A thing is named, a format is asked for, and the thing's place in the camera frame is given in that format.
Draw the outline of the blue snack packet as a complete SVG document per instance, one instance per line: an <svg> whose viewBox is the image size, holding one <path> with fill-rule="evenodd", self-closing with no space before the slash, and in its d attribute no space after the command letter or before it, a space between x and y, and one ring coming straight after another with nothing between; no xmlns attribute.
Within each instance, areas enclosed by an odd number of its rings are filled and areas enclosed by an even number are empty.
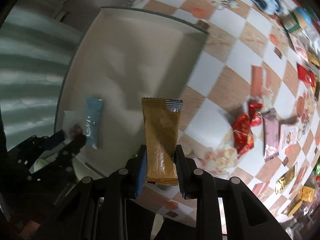
<svg viewBox="0 0 320 240"><path fill-rule="evenodd" d="M87 98L86 100L86 146L95 150L98 149L98 134L100 127L100 117L104 101L98 98Z"/></svg>

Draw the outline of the mauve snack bar packet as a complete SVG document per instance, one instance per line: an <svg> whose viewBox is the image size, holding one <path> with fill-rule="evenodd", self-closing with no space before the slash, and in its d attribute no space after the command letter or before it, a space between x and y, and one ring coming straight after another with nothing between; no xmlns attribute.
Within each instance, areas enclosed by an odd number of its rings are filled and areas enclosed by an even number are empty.
<svg viewBox="0 0 320 240"><path fill-rule="evenodd" d="M279 155L279 121L274 108L262 116L264 128L264 161L267 162Z"/></svg>

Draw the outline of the orange-brown snack bar packet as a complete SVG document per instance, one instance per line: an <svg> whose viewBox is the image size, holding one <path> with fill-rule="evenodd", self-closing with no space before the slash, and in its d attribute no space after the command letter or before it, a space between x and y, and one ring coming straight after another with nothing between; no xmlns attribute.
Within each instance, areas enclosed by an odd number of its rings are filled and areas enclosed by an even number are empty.
<svg viewBox="0 0 320 240"><path fill-rule="evenodd" d="M148 172L156 185L178 184L173 155L179 134L182 100L142 98Z"/></svg>

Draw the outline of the pink crispy cranberry packet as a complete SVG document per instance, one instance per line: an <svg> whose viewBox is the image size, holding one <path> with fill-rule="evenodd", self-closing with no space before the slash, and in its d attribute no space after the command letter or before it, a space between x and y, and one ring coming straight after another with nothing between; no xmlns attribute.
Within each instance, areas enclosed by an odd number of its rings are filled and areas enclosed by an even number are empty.
<svg viewBox="0 0 320 240"><path fill-rule="evenodd" d="M278 151L287 149L291 145L295 145L298 141L298 126L291 124L281 124L279 133Z"/></svg>

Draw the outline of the small red candy packet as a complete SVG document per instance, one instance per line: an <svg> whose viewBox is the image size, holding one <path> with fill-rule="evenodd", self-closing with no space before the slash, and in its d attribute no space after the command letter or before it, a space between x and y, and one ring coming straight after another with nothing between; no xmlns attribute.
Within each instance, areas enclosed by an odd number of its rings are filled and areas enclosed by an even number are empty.
<svg viewBox="0 0 320 240"><path fill-rule="evenodd" d="M250 101L248 103L249 124L251 127L259 126L262 123L261 110L263 104L259 102Z"/></svg>

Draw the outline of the flat red snack packet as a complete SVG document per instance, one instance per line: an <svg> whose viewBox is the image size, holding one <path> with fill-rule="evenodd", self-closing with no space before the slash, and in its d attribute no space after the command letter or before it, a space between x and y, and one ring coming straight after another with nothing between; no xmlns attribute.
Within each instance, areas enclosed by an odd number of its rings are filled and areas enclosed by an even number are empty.
<svg viewBox="0 0 320 240"><path fill-rule="evenodd" d="M303 81L306 85L310 85L311 87L316 87L315 76L311 71L304 68L301 64L297 64L297 73L300 81Z"/></svg>

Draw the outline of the green lid jar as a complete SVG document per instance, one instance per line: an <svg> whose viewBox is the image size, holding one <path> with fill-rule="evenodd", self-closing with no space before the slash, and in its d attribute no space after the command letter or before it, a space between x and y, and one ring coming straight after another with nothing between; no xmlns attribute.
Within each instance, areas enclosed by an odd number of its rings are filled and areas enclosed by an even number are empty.
<svg viewBox="0 0 320 240"><path fill-rule="evenodd" d="M282 16L280 22L285 31L291 35L300 33L312 24L310 16L300 7L296 7L289 14Z"/></svg>

